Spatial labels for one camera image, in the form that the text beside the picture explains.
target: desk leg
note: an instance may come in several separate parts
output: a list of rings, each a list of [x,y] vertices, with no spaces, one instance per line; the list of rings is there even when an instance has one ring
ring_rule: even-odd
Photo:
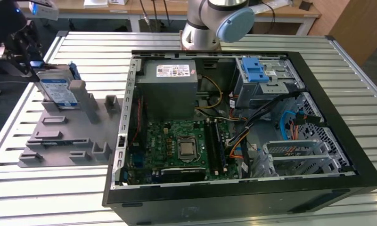
[[[129,15],[130,25],[132,25],[132,32],[141,32],[140,31],[140,15]]]
[[[314,17],[306,17],[304,18],[304,22],[300,25],[300,28],[296,32],[296,35],[308,35],[310,28],[313,26],[316,18]]]

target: wooden desk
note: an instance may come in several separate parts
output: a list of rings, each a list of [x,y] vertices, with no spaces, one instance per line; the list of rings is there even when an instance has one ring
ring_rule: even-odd
[[[301,0],[294,0],[294,7],[284,6],[274,9],[276,23],[300,23],[297,35],[308,35],[316,18],[321,13],[314,6],[309,11],[298,9]],[[125,5],[109,4],[106,8],[84,8],[84,0],[54,0],[60,9],[58,18],[89,18],[89,19],[129,19],[132,23],[132,32],[140,32],[138,21],[144,19],[142,9],[138,0],[129,0]],[[150,19],[154,19],[154,10],[150,0],[142,0],[145,11]],[[30,15],[28,3],[20,3],[21,10],[28,17]],[[185,2],[174,2],[166,0],[168,12],[170,20],[186,20],[188,4]],[[157,18],[166,19],[166,11],[164,2],[156,0]],[[272,11],[257,14],[254,22],[270,22]]]

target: power supply label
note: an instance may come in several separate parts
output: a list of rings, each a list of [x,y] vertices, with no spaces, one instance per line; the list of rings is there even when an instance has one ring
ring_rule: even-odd
[[[188,65],[158,65],[156,67],[157,77],[189,77]]]
[[[77,99],[68,89],[68,82],[65,79],[41,79],[44,89],[58,106],[76,106]]]

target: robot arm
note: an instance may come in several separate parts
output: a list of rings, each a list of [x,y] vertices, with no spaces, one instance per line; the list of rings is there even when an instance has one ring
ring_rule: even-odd
[[[48,0],[33,0],[32,14],[57,12]],[[0,0],[0,69],[8,74],[38,81],[33,68],[44,64],[41,44],[33,21],[28,21],[14,0]]]
[[[248,0],[190,0],[188,22],[181,34],[186,50],[216,50],[220,40],[238,41],[253,27]]]

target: motherboard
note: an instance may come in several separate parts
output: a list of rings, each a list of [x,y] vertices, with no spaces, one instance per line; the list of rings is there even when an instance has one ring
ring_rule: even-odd
[[[213,131],[217,130],[214,135],[218,138],[209,138],[210,126]],[[224,144],[228,138],[225,121],[150,121],[145,151],[132,156],[134,184],[158,183],[160,173],[170,174],[170,182],[178,181],[182,171],[188,170],[193,172],[193,177],[196,173],[205,174],[205,180],[238,178],[234,161],[225,159]]]

